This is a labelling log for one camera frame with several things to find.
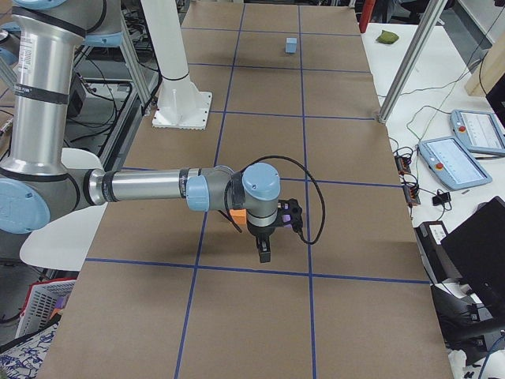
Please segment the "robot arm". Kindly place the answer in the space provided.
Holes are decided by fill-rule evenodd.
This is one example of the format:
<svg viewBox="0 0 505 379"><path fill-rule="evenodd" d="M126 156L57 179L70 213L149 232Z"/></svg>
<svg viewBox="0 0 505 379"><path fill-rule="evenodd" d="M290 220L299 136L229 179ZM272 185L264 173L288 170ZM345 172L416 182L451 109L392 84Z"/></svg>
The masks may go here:
<svg viewBox="0 0 505 379"><path fill-rule="evenodd" d="M17 63L19 50L21 28L16 22L8 22L1 25L1 58L8 65Z"/></svg>

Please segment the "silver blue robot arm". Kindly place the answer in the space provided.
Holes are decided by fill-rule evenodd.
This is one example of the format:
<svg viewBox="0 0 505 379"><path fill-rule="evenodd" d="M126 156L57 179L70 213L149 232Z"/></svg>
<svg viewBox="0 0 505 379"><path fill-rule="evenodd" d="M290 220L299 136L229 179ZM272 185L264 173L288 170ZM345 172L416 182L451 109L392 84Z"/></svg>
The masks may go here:
<svg viewBox="0 0 505 379"><path fill-rule="evenodd" d="M198 212L243 209L261 262L279 226L280 178L264 160L241 172L181 168L121 172L62 163L75 49L122 41L118 1L16 1L21 29L9 155L1 162L1 228L27 234L107 202L183 198Z"/></svg>

